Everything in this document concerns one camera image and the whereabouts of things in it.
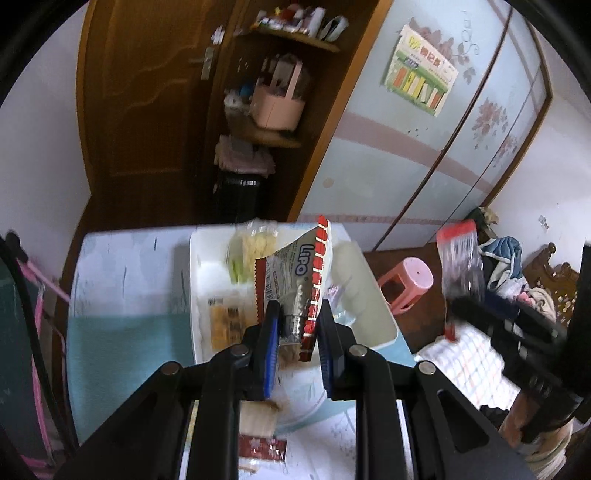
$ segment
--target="white plastic tray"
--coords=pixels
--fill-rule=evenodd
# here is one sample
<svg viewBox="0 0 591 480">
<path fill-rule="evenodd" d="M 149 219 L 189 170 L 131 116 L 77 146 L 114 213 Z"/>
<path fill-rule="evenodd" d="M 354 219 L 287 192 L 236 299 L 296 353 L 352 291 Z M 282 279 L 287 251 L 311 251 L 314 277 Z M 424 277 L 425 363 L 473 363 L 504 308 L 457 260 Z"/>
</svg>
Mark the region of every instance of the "white plastic tray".
<svg viewBox="0 0 591 480">
<path fill-rule="evenodd" d="M 288 245 L 313 227 L 312 224 L 279 224 L 277 248 Z M 208 298 L 235 294 L 250 301 L 251 308 L 254 308 L 254 285 L 233 285 L 225 264 L 228 245 L 235 231 L 236 227 L 231 225 L 202 226 L 191 235 L 191 335 L 197 363 L 207 362 L 213 356 L 209 309 L 204 308 Z M 343 301 L 357 318 L 352 327 L 355 338 L 374 349 L 392 343 L 396 340 L 398 328 L 363 253 L 356 243 L 350 241 L 341 224 L 332 224 L 332 234 L 333 263 L 329 281 L 347 282 Z"/>
</svg>

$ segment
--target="plastic stool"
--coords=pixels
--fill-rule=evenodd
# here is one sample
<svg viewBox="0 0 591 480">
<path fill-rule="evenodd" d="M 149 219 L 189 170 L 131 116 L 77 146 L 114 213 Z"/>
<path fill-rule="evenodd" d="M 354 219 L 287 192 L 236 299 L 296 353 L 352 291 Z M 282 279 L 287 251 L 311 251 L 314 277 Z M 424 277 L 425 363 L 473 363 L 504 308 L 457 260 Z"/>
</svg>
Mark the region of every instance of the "plastic stool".
<svg viewBox="0 0 591 480">
<path fill-rule="evenodd" d="M 423 260 L 407 257 L 378 280 L 379 288 L 389 281 L 404 286 L 404 291 L 390 304 L 390 311 L 397 315 L 409 311 L 433 286 L 433 274 Z"/>
</svg>

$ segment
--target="door handle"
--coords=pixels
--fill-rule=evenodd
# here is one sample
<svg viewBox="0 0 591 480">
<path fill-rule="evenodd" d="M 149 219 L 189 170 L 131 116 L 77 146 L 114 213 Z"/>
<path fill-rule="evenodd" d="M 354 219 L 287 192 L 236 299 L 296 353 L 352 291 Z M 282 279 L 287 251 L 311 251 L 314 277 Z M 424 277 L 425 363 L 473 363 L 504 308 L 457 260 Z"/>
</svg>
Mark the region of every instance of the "door handle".
<svg viewBox="0 0 591 480">
<path fill-rule="evenodd" d="M 189 65 L 199 65 L 203 63 L 203 67 L 201 68 L 201 79 L 202 80 L 209 80 L 209 74 L 212 71 L 212 64 L 213 64 L 213 55 L 215 54 L 215 50 L 213 47 L 207 47 L 205 49 L 205 55 L 200 59 L 190 59 Z"/>
</svg>

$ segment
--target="wardrobe door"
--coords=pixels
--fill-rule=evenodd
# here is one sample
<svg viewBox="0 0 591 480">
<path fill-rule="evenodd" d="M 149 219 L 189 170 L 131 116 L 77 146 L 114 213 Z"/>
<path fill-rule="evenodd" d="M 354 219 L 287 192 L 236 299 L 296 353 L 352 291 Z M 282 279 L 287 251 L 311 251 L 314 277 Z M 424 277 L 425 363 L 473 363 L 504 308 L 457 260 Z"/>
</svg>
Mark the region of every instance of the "wardrobe door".
<svg viewBox="0 0 591 480">
<path fill-rule="evenodd" d="M 420 247 L 467 197 L 470 200 L 464 204 L 465 208 L 479 205 L 469 202 L 478 199 L 478 192 L 486 196 L 492 190 L 494 183 L 483 174 L 506 149 L 506 139 L 530 98 L 539 68 L 540 55 L 535 42 L 524 19 L 514 11 L 491 74 L 467 121 L 447 155 L 378 249 Z"/>
<path fill-rule="evenodd" d="M 462 203 L 454 210 L 446 224 L 463 220 L 468 213 L 484 202 L 491 192 L 492 186 L 497 184 L 515 159 L 517 152 L 522 147 L 527 135 L 540 115 L 546 96 L 544 78 L 541 70 L 538 70 L 535 75 L 534 86 L 530 90 L 530 94 L 509 134 L 503 140 L 501 147 L 482 174 L 482 177 L 476 182 L 476 185 L 466 195 Z"/>
<path fill-rule="evenodd" d="M 395 0 L 368 56 L 299 221 L 319 213 L 372 249 L 449 142 L 502 35 L 509 6 L 487 0 Z M 438 117 L 382 85 L 409 24 L 459 70 Z"/>
</svg>

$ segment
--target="wooden floor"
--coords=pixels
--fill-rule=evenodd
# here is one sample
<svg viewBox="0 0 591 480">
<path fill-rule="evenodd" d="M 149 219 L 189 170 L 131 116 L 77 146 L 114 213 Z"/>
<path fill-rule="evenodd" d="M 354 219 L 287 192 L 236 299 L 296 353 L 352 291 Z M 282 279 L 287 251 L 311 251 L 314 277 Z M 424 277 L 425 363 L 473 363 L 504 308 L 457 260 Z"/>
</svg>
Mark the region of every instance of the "wooden floor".
<svg viewBox="0 0 591 480">
<path fill-rule="evenodd" d="M 427 244 L 421 248 L 403 250 L 386 250 L 369 252 L 365 258 L 376 278 L 381 277 L 394 268 L 406 257 L 417 257 L 423 260 L 433 273 L 433 286 L 422 296 L 417 304 L 408 312 L 396 315 L 396 322 L 412 353 L 432 343 L 438 335 L 443 334 L 443 318 L 445 303 L 441 295 L 441 263 L 436 244 Z M 384 296 L 393 299 L 398 292 L 395 288 L 384 286 Z"/>
</svg>

